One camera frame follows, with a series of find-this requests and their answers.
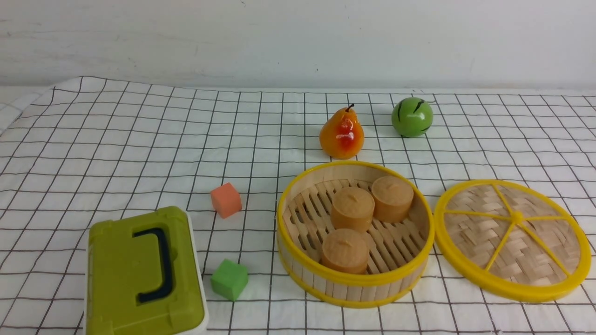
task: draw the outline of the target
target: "foam cube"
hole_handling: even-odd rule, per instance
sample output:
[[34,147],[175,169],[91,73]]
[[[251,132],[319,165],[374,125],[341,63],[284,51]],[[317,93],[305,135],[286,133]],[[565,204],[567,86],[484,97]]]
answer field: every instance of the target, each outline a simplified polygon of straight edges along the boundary
[[242,210],[240,193],[230,183],[223,184],[211,191],[211,202],[213,208],[223,219]]
[[224,259],[211,277],[213,291],[230,301],[236,301],[248,283],[246,267],[229,259]]

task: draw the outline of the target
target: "yellow spoke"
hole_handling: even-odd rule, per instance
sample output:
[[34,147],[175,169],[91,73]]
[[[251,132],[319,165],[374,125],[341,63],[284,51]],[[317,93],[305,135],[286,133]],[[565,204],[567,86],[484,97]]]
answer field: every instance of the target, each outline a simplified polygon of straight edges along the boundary
[[524,218],[525,221],[540,221],[540,220],[565,220],[564,216],[530,216]]
[[528,229],[526,226],[522,225],[522,224],[518,224],[518,227],[520,227],[521,229],[523,229],[526,234],[528,234],[534,241],[536,241],[536,243],[538,243],[538,245],[544,249],[544,251],[550,256],[550,258],[552,258],[552,260],[555,262],[555,264],[558,265],[559,268],[561,268],[561,270],[563,270],[563,273],[565,273],[567,276],[569,276],[569,272],[567,271],[567,269],[565,268],[565,266],[563,266],[563,264],[559,261],[559,259],[555,256],[555,254],[552,253],[552,251],[548,248],[548,246],[546,244],[544,244],[544,242],[540,239],[540,237],[538,237],[538,235],[534,234],[533,231],[531,231],[530,229]]
[[511,210],[511,207],[509,207],[507,200],[505,200],[505,196],[503,196],[503,193],[501,193],[501,191],[499,191],[499,188],[495,184],[491,184],[491,185],[492,185],[492,188],[495,189],[495,192],[497,193],[497,195],[499,195],[499,198],[501,198],[501,201],[503,201],[503,205],[505,205],[505,208],[507,208],[509,215],[513,215],[513,211]]
[[486,271],[488,271],[491,268],[492,264],[495,262],[496,257],[499,255],[499,252],[501,252],[501,249],[503,249],[503,246],[505,245],[505,242],[509,238],[509,235],[511,234],[511,231],[513,230],[513,228],[515,228],[515,226],[516,226],[515,222],[512,222],[509,225],[509,228],[507,228],[507,231],[505,232],[505,235],[503,235],[503,238],[501,239],[501,242],[496,247],[495,252],[492,253],[491,259],[489,259],[488,263],[486,264],[486,267],[485,267],[485,270]]
[[476,216],[487,216],[488,218],[505,220],[505,221],[511,220],[511,218],[509,216],[501,216],[501,215],[494,215],[494,214],[489,214],[489,213],[479,213],[479,212],[466,212],[465,210],[446,210],[445,214],[476,215]]

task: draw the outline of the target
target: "grid tablecloth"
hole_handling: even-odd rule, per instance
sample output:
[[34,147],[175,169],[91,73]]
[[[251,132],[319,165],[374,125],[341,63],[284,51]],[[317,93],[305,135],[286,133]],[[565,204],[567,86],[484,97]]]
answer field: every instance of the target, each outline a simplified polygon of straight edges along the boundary
[[[434,124],[404,139],[390,113],[412,94],[432,104]],[[82,334],[90,224],[168,205],[193,221],[208,334],[596,333],[594,270],[564,299],[520,304],[463,279],[435,249],[415,289],[380,308],[301,290],[275,252],[276,200],[330,160],[318,132],[347,103],[367,137],[356,159],[409,178],[431,206],[461,181],[517,182],[568,209],[594,253],[596,92],[239,92],[82,77],[0,113],[17,117],[0,125],[0,335]],[[245,210],[221,219],[209,191],[225,182]],[[225,258],[249,269],[234,303],[209,284]]]

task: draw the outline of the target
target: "green cube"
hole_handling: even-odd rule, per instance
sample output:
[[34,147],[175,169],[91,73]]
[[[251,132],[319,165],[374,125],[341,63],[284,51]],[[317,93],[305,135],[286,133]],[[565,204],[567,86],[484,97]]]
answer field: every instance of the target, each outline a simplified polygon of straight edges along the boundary
[[224,259],[211,277],[211,288],[220,296],[236,301],[242,290],[249,283],[246,267]]

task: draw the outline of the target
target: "white wall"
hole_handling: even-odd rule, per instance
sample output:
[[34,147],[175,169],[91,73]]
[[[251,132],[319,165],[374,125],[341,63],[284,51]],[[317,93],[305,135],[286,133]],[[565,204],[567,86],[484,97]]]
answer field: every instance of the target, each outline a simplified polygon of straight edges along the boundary
[[0,85],[596,87],[594,0],[0,0]]

